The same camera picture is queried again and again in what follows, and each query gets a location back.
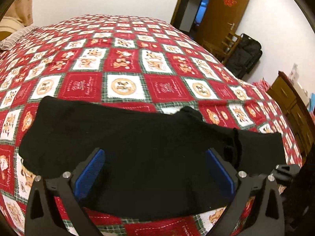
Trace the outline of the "black pants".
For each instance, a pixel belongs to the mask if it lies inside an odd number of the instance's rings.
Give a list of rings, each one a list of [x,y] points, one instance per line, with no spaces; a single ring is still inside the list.
[[[190,107],[163,114],[50,96],[40,102],[19,155],[32,173],[55,178],[75,169],[97,147],[106,160],[84,206],[146,221],[229,203],[206,164],[210,148],[249,175],[268,174],[286,162],[279,133],[208,124]]]

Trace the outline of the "wooden dresser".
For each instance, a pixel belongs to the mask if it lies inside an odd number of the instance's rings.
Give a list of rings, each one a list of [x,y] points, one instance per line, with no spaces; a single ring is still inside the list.
[[[302,161],[306,161],[307,155],[314,146],[314,122],[307,106],[303,103],[289,78],[282,71],[278,72],[276,80],[267,93],[277,102],[288,120],[297,141]]]

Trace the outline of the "black luggage bag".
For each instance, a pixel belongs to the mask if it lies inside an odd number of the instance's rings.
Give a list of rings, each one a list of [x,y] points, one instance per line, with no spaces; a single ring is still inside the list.
[[[225,63],[225,67],[238,79],[249,74],[263,54],[262,45],[246,34]]]

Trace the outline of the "red patchwork bear bedspread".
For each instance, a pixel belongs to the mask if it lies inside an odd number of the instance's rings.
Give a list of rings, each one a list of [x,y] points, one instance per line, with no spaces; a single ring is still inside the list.
[[[163,114],[190,107],[208,124],[279,133],[285,164],[302,164],[276,101],[236,78],[172,25],[154,18],[83,15],[38,28],[1,53],[1,214],[15,235],[25,234],[37,176],[25,168],[19,146],[47,96]],[[205,235],[226,206],[146,221],[83,204],[101,235]]]

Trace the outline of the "wooden chair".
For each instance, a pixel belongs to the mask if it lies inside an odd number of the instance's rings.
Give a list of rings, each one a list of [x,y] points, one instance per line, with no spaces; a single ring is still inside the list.
[[[210,52],[220,63],[225,65],[241,40],[241,36],[230,31],[219,46],[203,40],[202,47]]]

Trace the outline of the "striped pillow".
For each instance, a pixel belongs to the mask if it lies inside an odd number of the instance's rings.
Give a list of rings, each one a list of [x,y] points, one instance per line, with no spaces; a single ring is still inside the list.
[[[38,26],[31,25],[31,26],[21,28],[20,30],[14,32],[13,34],[11,34],[10,36],[8,36],[7,38],[1,41],[1,44],[0,44],[1,51],[10,50],[17,41],[19,41],[20,39],[22,39],[23,37],[30,34],[36,29],[38,29]]]

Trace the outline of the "cream wooden headboard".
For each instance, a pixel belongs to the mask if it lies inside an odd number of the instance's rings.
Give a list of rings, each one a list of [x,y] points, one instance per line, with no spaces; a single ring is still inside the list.
[[[15,18],[3,17],[0,22],[0,41],[24,27],[25,26]]]

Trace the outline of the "brown wooden door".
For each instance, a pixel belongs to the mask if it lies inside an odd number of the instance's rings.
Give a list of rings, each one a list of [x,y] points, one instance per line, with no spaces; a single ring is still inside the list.
[[[248,3],[249,0],[209,0],[195,41],[220,47],[224,38],[237,30]]]

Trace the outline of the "beige patterned curtain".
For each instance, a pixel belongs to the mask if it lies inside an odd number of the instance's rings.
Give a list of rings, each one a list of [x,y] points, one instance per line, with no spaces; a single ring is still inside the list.
[[[4,16],[14,18],[24,26],[30,26],[33,24],[32,0],[14,0]]]

